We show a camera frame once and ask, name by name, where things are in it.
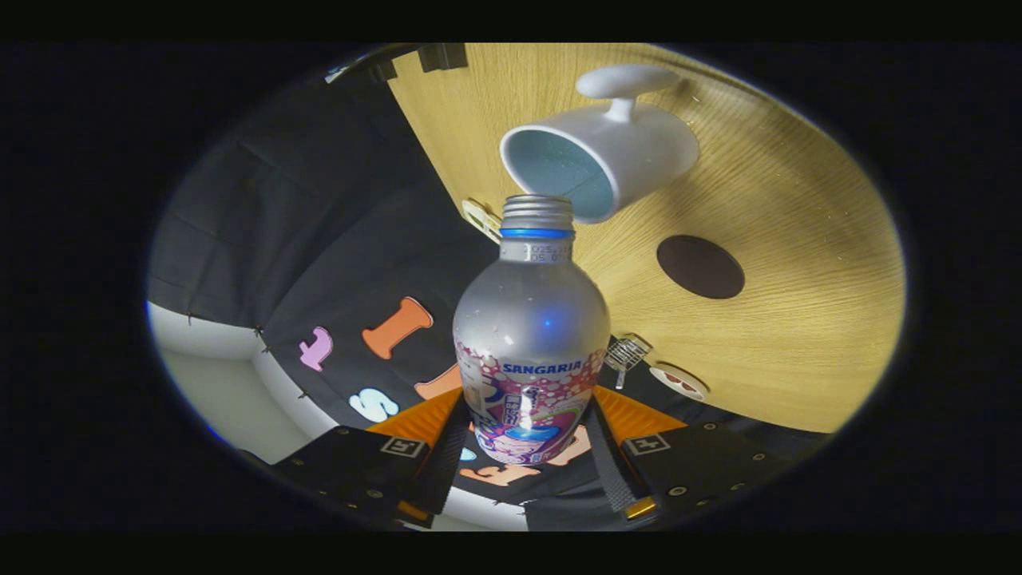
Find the orange letter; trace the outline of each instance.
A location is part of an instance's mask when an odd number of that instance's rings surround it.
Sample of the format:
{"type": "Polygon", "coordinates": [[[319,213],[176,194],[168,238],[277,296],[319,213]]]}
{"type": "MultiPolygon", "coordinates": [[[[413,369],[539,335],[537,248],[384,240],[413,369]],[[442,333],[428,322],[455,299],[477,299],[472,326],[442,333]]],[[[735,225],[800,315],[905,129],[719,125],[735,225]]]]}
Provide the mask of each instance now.
{"type": "Polygon", "coordinates": [[[589,451],[589,432],[586,431],[586,426],[578,426],[575,428],[574,442],[568,445],[567,449],[561,451],[560,456],[547,463],[551,466],[566,466],[568,462],[589,451]]]}
{"type": "Polygon", "coordinates": [[[419,328],[429,328],[433,319],[419,302],[412,298],[403,298],[398,314],[375,330],[363,330],[362,339],[369,349],[383,360],[390,360],[390,350],[402,340],[412,335],[419,328]]]}
{"type": "Polygon", "coordinates": [[[415,391],[423,399],[432,399],[442,393],[449,392],[461,387],[461,371],[455,364],[448,371],[433,378],[431,382],[419,382],[415,384],[415,391]]]}
{"type": "Polygon", "coordinates": [[[465,477],[477,479],[498,487],[507,487],[509,483],[516,479],[521,479],[530,475],[540,475],[539,470],[523,468],[521,466],[504,466],[503,471],[494,467],[482,468],[479,470],[478,474],[472,470],[458,470],[458,473],[465,477]]]}

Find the white wall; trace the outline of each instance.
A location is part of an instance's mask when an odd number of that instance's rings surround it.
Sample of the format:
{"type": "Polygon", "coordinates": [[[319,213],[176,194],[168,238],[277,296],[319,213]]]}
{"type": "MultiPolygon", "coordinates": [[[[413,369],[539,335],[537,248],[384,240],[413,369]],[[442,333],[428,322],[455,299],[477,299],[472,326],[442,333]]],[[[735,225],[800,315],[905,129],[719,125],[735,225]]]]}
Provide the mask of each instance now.
{"type": "Polygon", "coordinates": [[[263,386],[248,362],[160,350],[178,389],[225,441],[276,464],[311,441],[263,386]]]}
{"type": "Polygon", "coordinates": [[[248,328],[214,324],[147,303],[149,329],[160,349],[184,355],[247,362],[263,349],[262,341],[248,328]]]}
{"type": "MultiPolygon", "coordinates": [[[[276,464],[337,426],[308,398],[247,328],[188,318],[148,303],[171,379],[199,417],[233,447],[276,464]]],[[[522,508],[456,487],[430,531],[525,531],[522,508]]]]}

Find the black background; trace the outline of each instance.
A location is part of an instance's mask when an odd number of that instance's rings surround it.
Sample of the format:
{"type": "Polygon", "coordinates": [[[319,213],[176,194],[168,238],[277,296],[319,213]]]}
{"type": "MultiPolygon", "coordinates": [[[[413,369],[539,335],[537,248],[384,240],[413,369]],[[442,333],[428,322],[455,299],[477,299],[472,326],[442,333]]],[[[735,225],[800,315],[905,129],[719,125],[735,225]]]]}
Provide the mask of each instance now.
{"type": "MultiPolygon", "coordinates": [[[[887,385],[826,453],[692,528],[1017,530],[1019,416],[1003,352],[1014,341],[1007,224],[1022,51],[968,42],[681,49],[793,104],[871,165],[911,240],[913,295],[887,385]]],[[[6,530],[355,528],[254,475],[180,409],[148,344],[142,282],[167,193],[219,131],[271,90],[358,50],[2,48],[14,320],[4,422],[16,494],[4,502],[6,530]]]]}

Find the bottle label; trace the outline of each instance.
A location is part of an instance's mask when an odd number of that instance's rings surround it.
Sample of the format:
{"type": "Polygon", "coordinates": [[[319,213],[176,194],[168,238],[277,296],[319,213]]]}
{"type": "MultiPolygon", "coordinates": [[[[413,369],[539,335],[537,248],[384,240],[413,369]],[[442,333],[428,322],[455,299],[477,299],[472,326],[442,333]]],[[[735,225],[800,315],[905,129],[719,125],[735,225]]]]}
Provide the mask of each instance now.
{"type": "Polygon", "coordinates": [[[502,241],[501,258],[537,263],[561,263],[571,260],[570,241],[502,241]]]}
{"type": "Polygon", "coordinates": [[[479,447],[519,466],[550,461],[570,444],[606,353],[538,365],[475,354],[461,342],[456,349],[479,447]]]}

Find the dark circular hole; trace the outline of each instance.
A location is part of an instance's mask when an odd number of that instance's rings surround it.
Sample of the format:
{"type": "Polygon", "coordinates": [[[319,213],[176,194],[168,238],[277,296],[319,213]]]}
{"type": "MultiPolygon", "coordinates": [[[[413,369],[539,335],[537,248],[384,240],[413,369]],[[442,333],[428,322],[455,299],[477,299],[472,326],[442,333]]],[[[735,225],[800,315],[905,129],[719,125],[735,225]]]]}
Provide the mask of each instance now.
{"type": "Polygon", "coordinates": [[[693,235],[672,235],[656,248],[660,268],[686,290],[712,300],[734,298],[745,286],[745,272],[716,243],[693,235]]]}

